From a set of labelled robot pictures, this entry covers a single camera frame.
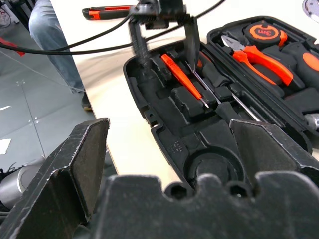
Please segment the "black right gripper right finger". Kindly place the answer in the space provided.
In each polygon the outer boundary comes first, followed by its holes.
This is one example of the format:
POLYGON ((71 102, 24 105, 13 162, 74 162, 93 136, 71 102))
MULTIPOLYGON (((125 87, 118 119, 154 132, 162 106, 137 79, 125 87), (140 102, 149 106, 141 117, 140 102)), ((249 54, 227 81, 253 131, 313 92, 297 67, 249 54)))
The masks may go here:
POLYGON ((278 126, 232 119, 230 129, 250 182, 259 172, 294 171, 319 184, 319 162, 278 126))

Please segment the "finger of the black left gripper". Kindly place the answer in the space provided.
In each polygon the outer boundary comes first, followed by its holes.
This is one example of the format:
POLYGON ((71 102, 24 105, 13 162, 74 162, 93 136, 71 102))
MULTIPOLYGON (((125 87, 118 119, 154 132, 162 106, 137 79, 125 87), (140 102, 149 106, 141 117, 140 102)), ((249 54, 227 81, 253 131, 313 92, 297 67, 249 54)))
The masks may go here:
POLYGON ((184 49, 185 57, 192 71, 196 70, 199 60, 200 38, 198 32, 197 19, 191 17, 184 25, 185 40, 184 49))
POLYGON ((150 55, 148 52, 148 47, 146 39, 142 37, 140 25, 138 21, 129 21, 129 31, 131 36, 131 42, 133 45, 133 50, 137 61, 139 64, 145 68, 150 68, 150 55))

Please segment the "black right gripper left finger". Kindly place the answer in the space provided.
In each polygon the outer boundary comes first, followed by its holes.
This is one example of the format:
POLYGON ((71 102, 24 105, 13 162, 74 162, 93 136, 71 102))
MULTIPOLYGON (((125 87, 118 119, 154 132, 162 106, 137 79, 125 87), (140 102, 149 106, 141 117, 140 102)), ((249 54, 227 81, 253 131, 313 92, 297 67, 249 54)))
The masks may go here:
POLYGON ((0 226, 2 239, 71 239, 90 221, 100 190, 110 120, 74 127, 45 160, 0 226))

